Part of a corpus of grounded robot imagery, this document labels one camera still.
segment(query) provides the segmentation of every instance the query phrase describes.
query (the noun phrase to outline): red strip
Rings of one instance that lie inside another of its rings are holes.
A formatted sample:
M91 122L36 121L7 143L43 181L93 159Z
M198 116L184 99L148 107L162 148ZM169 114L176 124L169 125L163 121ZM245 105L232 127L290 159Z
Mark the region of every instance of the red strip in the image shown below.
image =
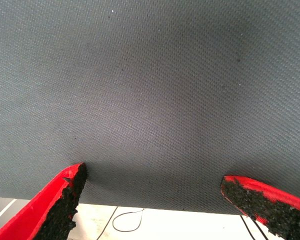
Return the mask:
M244 189L262 192L263 196L273 203L279 201L300 210L300 198L273 186L245 176L225 176L224 180L234 183L237 180Z
M64 188L73 184L82 163L69 166L56 175L24 208L0 229L0 240L32 240L44 223Z

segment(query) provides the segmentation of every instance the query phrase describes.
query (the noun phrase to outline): dark gray cloth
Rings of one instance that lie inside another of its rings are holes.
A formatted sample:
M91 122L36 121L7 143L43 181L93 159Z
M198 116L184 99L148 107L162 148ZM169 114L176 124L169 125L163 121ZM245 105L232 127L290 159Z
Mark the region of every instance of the dark gray cloth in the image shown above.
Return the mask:
M0 197L86 162L81 202L237 213L300 197L300 0L0 1Z

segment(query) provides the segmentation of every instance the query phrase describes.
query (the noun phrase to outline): gray textured surface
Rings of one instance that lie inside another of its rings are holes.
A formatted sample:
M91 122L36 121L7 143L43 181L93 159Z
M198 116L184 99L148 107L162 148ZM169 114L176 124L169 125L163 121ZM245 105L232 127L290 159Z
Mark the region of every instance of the gray textured surface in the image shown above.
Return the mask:
M300 197L300 1L0 1L0 197L84 161L82 203L235 213Z

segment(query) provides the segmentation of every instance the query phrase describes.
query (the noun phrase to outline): gray fabric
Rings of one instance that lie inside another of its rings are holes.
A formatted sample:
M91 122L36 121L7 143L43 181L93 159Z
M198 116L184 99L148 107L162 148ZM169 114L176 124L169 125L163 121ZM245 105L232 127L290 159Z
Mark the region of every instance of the gray fabric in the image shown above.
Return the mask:
M0 1L0 197L84 161L82 203L237 213L300 197L300 1Z

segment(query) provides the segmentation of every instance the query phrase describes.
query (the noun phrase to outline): black cable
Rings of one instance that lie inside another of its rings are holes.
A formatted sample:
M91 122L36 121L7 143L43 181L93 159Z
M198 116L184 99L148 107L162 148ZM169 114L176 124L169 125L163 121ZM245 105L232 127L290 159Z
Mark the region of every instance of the black cable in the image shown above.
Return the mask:
M119 206L117 206L117 207L115 208L115 210L113 211L113 213L112 213L111 217L109 218L108 222L106 223L106 225L104 226L104 228L103 228L102 232L100 233L100 235L98 236L98 238L97 238L96 240L99 240L99 238L101 238L102 234L103 234L103 233L104 233L104 231L106 230L106 227L107 227L107 226L108 226L108 224L110 223L110 220L111 220L111 219L112 219L112 217L114 216L114 214L115 214L115 212L117 211L118 207L119 207Z
M262 236L264 237L264 239L265 239L265 240L269 240L269 239L267 238L267 236L265 235L264 231L262 231L261 227L258 225L258 223L256 223L255 220L252 220L252 221L253 221L253 223L256 225L256 227L259 229L259 231L260 231L260 233L262 234Z
M118 216L116 216L116 217L112 220L112 227L113 227L115 230L117 230L118 232L122 232L122 233L129 233L129 232L133 232L133 231L137 230L137 229L140 227L140 225L141 225L141 221L142 221L142 216L143 216L143 214L144 214L144 210L145 210L145 208L143 208L143 209L140 210L140 211L130 211L130 212L125 212L125 213L119 214ZM115 220L116 220L118 217L121 217L122 215L125 215L125 214L135 214L135 213L139 213L139 212L142 212L142 213L141 213L141 218L140 218L139 225L138 225L135 229L133 229L133 230L120 230L120 229L117 229L117 228L115 227L114 222L115 222Z
M243 221L243 223L244 223L244 225L245 225L245 228L248 230L248 233L250 234L251 238L252 238L253 240L256 240L256 239L254 238L254 236L252 235L252 233L250 232L250 229L249 229L248 225L246 224L244 218L243 218L241 215L240 215L240 218L242 219L242 221Z

